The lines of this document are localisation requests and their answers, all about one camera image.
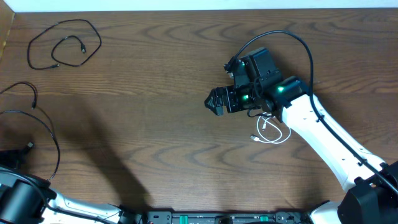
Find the wooden table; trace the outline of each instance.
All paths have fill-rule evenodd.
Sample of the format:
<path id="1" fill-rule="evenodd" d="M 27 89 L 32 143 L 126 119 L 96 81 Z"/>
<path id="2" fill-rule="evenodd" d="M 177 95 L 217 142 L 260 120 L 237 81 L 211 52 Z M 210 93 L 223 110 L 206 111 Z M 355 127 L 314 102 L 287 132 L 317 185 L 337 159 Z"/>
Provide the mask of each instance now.
<path id="1" fill-rule="evenodd" d="M 93 58 L 78 68 L 29 68 L 30 39 L 78 18 L 102 36 Z M 0 87 L 27 80 L 39 89 L 38 105 L 51 117 L 62 152 L 52 187 L 69 197 L 210 211 L 340 200 L 335 176 L 300 136 L 281 145 L 253 142 L 256 119 L 245 112 L 217 117 L 203 105 L 212 88 L 233 83 L 223 64 L 249 39 L 274 29 L 292 31 L 310 46 L 315 93 L 330 114 L 369 150 L 389 163 L 398 160 L 397 9 L 17 14 Z M 60 25 L 33 44 L 32 63 L 54 64 L 51 49 L 67 35 L 81 37 L 88 54 L 98 45 L 86 24 Z M 308 81 L 308 58 L 296 40 L 278 34 L 250 49 L 262 46 L 285 77 Z M 86 57 L 76 40 L 55 54 L 69 62 Z M 2 110 L 29 111 L 32 92 L 19 86 L 0 100 Z M 46 130 L 22 115 L 6 114 L 0 122 L 0 148 L 33 140 L 25 170 L 48 178 L 57 153 Z"/>

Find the white cable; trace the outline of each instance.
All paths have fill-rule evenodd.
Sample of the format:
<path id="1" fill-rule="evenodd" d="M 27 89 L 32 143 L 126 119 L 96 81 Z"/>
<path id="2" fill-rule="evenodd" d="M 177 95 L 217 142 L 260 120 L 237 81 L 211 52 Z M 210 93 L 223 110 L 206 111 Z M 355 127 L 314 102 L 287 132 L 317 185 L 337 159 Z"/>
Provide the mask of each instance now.
<path id="1" fill-rule="evenodd" d="M 266 130 L 267 123 L 269 123 L 271 126 L 273 126 L 274 128 L 276 128 L 276 130 L 278 130 L 278 132 L 279 132 L 280 135 L 279 135 L 279 137 L 278 137 L 277 139 L 271 141 L 271 140 L 265 138 L 265 137 L 261 134 L 260 129 L 259 129 L 259 122 L 260 122 L 260 119 L 264 120 L 264 124 L 262 125 L 262 130 L 263 130 L 263 131 Z M 285 142 L 286 140 L 288 140 L 288 138 L 289 138 L 290 135 L 292 134 L 292 130 L 289 128 L 289 135 L 288 135 L 284 140 L 281 140 L 281 141 L 278 142 L 278 140 L 280 140 L 280 139 L 282 138 L 282 136 L 283 136 L 282 131 L 281 131 L 276 125 L 274 125 L 274 124 L 272 124 L 271 122 L 269 122 L 269 121 L 268 121 L 269 119 L 271 119 L 271 118 L 266 118 L 266 119 L 265 119 L 263 116 L 260 116 L 260 117 L 257 119 L 257 132 L 259 133 L 260 137 L 261 137 L 263 140 L 265 140 L 265 141 L 261 140 L 260 137 L 255 136 L 255 135 L 252 135 L 250 138 L 253 139 L 254 141 L 261 142 L 261 143 L 265 143 L 265 144 L 268 144 L 268 143 L 271 143 L 271 144 L 280 144 L 280 143 L 283 143 L 283 142 Z"/>

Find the white wall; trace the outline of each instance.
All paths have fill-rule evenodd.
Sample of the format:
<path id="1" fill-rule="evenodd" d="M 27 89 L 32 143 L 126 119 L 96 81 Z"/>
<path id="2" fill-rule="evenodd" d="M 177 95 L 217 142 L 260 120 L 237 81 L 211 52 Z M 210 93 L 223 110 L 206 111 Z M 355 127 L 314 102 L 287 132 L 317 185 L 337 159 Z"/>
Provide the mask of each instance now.
<path id="1" fill-rule="evenodd" d="M 4 0 L 14 12 L 398 7 L 398 0 Z"/>

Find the coiled white cable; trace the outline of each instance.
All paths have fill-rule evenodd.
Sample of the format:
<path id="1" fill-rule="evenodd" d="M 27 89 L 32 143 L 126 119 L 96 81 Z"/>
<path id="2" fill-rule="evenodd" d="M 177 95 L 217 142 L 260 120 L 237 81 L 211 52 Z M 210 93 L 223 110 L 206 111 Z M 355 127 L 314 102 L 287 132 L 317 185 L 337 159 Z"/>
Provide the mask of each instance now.
<path id="1" fill-rule="evenodd" d="M 278 130 L 278 132 L 279 132 L 279 137 L 278 137 L 277 139 L 271 141 L 271 140 L 265 138 L 265 137 L 261 134 L 260 128 L 259 128 L 260 119 L 262 119 L 262 120 L 264 121 L 264 124 L 262 125 L 262 130 L 263 130 L 263 131 L 266 130 L 267 123 L 270 124 L 272 127 L 276 128 L 276 130 Z M 289 138 L 290 135 L 292 134 L 291 128 L 289 128 L 289 135 L 288 135 L 284 140 L 279 141 L 279 140 L 282 138 L 282 136 L 283 136 L 282 131 L 281 131 L 276 125 L 272 124 L 272 123 L 269 121 L 270 119 L 272 119 L 272 118 L 265 118 L 265 117 L 263 117 L 263 116 L 259 116 L 259 118 L 257 119 L 257 132 L 259 133 L 259 135 L 260 135 L 260 137 L 261 137 L 262 139 L 260 139 L 260 137 L 255 136 L 255 135 L 250 136 L 250 138 L 253 139 L 253 140 L 256 141 L 256 142 L 261 142 L 261 143 L 265 143 L 265 144 L 268 144 L 268 143 L 271 143 L 271 144 L 280 144 L 280 143 L 283 143 L 283 142 L 285 142 L 286 140 L 288 140 L 288 138 Z"/>

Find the white arm segment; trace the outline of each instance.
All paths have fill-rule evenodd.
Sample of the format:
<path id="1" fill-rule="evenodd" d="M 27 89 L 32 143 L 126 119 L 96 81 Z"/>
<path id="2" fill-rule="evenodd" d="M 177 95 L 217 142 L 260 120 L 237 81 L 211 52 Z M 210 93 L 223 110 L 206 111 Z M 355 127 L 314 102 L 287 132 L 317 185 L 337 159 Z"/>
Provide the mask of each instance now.
<path id="1" fill-rule="evenodd" d="M 355 141 L 355 139 L 325 111 L 316 96 L 313 96 L 313 100 L 320 114 L 325 116 L 324 120 L 329 126 L 363 159 L 367 159 L 369 164 L 380 171 L 382 169 L 380 164 L 384 161 Z M 303 95 L 293 100 L 291 104 L 292 106 L 283 109 L 283 122 L 301 135 L 301 137 L 312 146 L 336 175 L 345 192 L 355 186 L 355 178 L 362 177 L 365 180 L 374 175 L 365 166 L 360 166 L 357 158 L 355 158 L 321 122 L 318 122 L 318 118 L 313 112 L 308 95 Z"/>
<path id="2" fill-rule="evenodd" d="M 84 215 L 86 217 L 98 218 L 104 220 L 109 224 L 117 224 L 119 222 L 119 212 L 121 211 L 118 207 L 109 204 L 95 204 L 88 203 L 81 200 L 67 198 L 60 192 L 52 189 L 57 193 L 57 197 L 49 202 L 53 208 L 59 208 L 63 211 L 72 212 L 78 215 Z M 58 224 L 58 223 L 74 223 L 74 224 L 92 224 L 100 223 L 93 220 L 87 220 L 84 218 L 77 218 L 71 215 L 64 215 L 62 213 L 53 212 L 46 208 L 42 215 L 46 224 Z"/>

